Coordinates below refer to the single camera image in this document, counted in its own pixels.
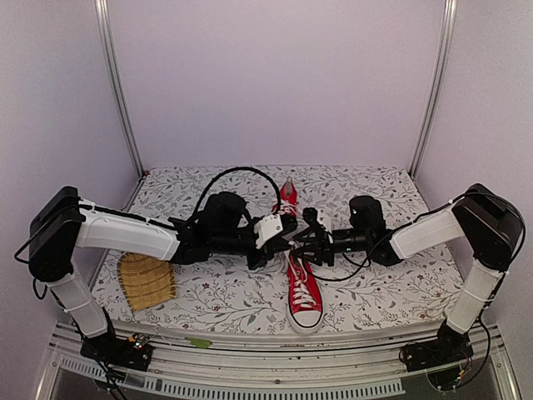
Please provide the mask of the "red sneaker with laces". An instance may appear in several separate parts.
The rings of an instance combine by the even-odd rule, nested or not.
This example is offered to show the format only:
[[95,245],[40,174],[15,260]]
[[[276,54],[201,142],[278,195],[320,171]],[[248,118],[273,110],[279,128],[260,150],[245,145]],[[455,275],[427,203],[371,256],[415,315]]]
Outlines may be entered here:
[[280,199],[280,206],[275,203],[272,212],[277,213],[283,218],[291,218],[296,221],[298,214],[298,199],[296,188],[291,177],[288,177],[283,183],[280,189]]

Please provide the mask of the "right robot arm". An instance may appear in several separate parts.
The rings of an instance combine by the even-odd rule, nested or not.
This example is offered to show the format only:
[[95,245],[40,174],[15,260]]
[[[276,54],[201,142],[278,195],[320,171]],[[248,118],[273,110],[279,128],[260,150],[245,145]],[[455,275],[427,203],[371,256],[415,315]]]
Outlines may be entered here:
[[351,226],[338,230],[328,228],[315,208],[306,208],[307,228],[296,236],[299,246],[293,258],[332,266],[337,254],[363,252],[366,264],[390,267],[430,248],[467,241],[471,268],[430,350],[437,363],[448,363],[461,352],[467,333],[493,300],[524,245],[526,222],[521,213],[479,183],[397,228],[386,225],[381,203],[371,196],[352,198],[349,208]]

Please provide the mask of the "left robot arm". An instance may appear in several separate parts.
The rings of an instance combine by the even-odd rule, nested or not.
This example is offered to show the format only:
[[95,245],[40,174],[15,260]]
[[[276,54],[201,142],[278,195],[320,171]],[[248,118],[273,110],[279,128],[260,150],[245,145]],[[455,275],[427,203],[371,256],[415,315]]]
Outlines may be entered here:
[[243,256],[255,270],[289,249],[284,238],[296,230],[296,218],[280,207],[251,217],[246,202],[232,192],[211,195],[206,207],[187,220],[158,221],[98,206],[62,187],[32,220],[28,240],[14,253],[33,278],[44,283],[92,339],[92,349],[107,362],[124,353],[105,310],[97,305],[72,260],[76,248],[103,248],[136,253],[177,265],[205,262],[216,254]]

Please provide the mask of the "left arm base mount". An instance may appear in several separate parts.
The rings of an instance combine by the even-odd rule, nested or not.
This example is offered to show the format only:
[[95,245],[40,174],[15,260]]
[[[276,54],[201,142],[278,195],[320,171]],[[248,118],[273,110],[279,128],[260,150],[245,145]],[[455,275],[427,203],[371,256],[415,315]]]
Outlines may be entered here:
[[81,355],[101,363],[146,372],[152,360],[154,347],[144,344],[140,348],[128,339],[114,335],[84,338]]

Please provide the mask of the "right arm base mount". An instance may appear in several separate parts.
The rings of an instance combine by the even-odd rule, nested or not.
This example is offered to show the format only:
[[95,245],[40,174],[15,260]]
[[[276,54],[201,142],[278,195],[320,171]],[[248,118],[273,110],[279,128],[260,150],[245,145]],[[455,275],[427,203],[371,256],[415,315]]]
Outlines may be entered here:
[[399,360],[408,372],[414,372],[466,361],[473,354],[469,335],[458,333],[444,323],[438,329],[436,338],[409,342],[403,346],[399,351]]

